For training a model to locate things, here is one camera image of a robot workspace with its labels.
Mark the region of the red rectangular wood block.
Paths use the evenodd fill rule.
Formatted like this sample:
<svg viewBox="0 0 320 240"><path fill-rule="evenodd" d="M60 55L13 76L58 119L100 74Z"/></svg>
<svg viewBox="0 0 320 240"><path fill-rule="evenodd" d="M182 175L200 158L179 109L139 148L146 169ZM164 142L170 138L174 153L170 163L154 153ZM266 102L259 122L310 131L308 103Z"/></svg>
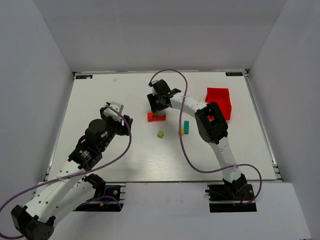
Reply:
<svg viewBox="0 0 320 240"><path fill-rule="evenodd" d="M152 112L147 113L147 121L152 122L154 120L154 115Z"/></svg>

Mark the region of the red arch wood block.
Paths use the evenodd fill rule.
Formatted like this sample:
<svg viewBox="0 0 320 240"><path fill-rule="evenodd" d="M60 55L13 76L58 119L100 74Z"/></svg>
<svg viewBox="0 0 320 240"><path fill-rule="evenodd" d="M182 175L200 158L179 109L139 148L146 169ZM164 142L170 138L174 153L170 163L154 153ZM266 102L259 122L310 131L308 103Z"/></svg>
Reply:
<svg viewBox="0 0 320 240"><path fill-rule="evenodd" d="M165 121L166 120L166 115L164 114L162 116L158 116L158 115L153 114L152 115L152 120L154 122L156 122L156 121Z"/></svg>

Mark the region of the green wood cube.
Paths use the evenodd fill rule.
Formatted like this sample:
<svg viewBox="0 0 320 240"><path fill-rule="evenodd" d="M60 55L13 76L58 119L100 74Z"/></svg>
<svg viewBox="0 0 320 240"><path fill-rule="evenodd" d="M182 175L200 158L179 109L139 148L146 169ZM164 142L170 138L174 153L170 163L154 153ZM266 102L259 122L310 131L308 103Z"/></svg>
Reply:
<svg viewBox="0 0 320 240"><path fill-rule="evenodd" d="M158 138L162 138L163 136L164 136L164 132L161 131L161 130L159 130L159 131L157 132L157 137L158 137Z"/></svg>

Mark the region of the red plastic bin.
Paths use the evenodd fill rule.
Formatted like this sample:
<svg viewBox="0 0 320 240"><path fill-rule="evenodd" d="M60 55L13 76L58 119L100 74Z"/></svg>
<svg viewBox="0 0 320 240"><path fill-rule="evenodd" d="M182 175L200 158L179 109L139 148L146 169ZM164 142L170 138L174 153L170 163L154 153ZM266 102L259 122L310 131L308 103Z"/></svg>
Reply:
<svg viewBox="0 0 320 240"><path fill-rule="evenodd" d="M231 119L232 105L228 88L208 87L205 97L206 103L215 102L218 104L226 121Z"/></svg>

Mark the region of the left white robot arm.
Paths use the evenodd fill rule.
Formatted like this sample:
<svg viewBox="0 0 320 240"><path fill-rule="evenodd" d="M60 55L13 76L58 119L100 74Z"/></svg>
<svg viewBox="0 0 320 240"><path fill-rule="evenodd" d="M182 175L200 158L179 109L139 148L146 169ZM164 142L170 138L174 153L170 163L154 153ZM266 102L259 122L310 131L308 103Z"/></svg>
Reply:
<svg viewBox="0 0 320 240"><path fill-rule="evenodd" d="M106 182L94 170L115 136L131 136L133 119L108 102L92 120L58 175L23 206L11 210L14 227L28 240L48 240L56 225L85 201L102 199Z"/></svg>

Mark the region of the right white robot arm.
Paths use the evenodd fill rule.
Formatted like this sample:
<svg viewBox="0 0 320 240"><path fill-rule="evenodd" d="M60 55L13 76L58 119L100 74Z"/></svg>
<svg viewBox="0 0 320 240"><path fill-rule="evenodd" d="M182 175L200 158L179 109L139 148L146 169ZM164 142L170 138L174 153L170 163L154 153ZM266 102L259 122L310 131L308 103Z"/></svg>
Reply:
<svg viewBox="0 0 320 240"><path fill-rule="evenodd" d="M222 168L225 191L231 198L238 197L247 185L247 179L237 166L230 148L228 124L219 105L216 102L195 100L177 88L170 89L163 79L148 85L152 88L152 93L147 95L147 99L153 113L172 108L195 119L200 137L212 148Z"/></svg>

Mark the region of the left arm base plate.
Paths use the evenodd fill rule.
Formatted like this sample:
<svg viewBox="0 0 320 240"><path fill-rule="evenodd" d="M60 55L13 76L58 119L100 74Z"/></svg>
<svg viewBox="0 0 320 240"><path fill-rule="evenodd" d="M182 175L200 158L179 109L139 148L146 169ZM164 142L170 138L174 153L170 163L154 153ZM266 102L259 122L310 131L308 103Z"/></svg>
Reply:
<svg viewBox="0 0 320 240"><path fill-rule="evenodd" d="M119 213L125 204L125 197L125 183L108 183L103 196L86 200L74 212Z"/></svg>

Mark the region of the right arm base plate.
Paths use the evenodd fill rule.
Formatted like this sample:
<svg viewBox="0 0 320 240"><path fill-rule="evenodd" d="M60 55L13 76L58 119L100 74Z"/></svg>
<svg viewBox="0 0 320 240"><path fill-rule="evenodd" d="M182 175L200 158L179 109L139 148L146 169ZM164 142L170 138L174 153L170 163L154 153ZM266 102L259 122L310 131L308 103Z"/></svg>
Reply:
<svg viewBox="0 0 320 240"><path fill-rule="evenodd" d="M257 212L251 184L247 184L236 197L227 192L227 188L223 184L209 184L205 193L208 195L210 213Z"/></svg>

